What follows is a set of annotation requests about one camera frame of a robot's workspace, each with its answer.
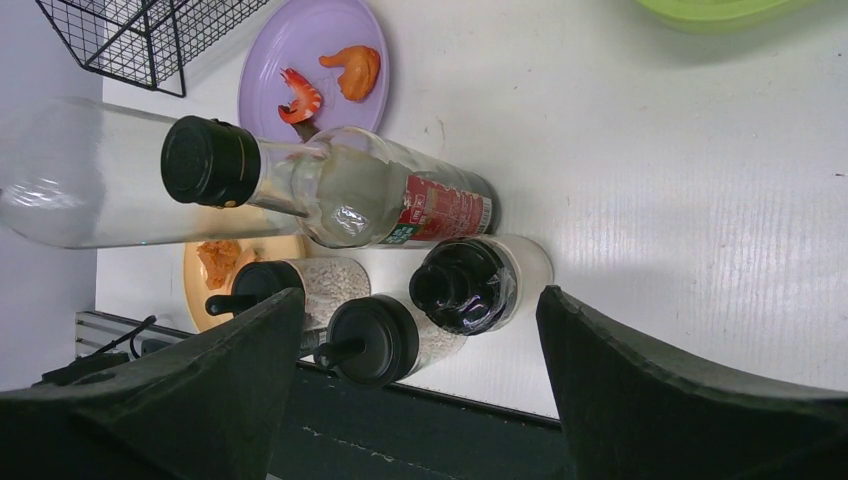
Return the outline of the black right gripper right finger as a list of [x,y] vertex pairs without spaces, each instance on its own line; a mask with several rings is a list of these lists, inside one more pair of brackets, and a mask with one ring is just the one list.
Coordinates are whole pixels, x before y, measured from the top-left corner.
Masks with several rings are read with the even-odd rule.
[[546,287],[536,322],[569,479],[843,479],[847,396],[734,369]]

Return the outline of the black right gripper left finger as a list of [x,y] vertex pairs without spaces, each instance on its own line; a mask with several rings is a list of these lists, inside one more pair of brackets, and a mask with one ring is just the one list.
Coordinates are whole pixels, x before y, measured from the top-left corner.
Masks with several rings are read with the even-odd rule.
[[5,479],[262,479],[299,357],[305,298],[65,385],[1,396]]

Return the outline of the clear glass oil bottle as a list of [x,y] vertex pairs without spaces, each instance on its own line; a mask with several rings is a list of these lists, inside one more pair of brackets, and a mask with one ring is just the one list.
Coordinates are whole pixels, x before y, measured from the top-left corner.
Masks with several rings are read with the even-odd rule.
[[1,114],[1,223],[35,242],[91,249],[291,235],[296,220],[253,206],[182,204],[160,153],[174,120],[84,98]]

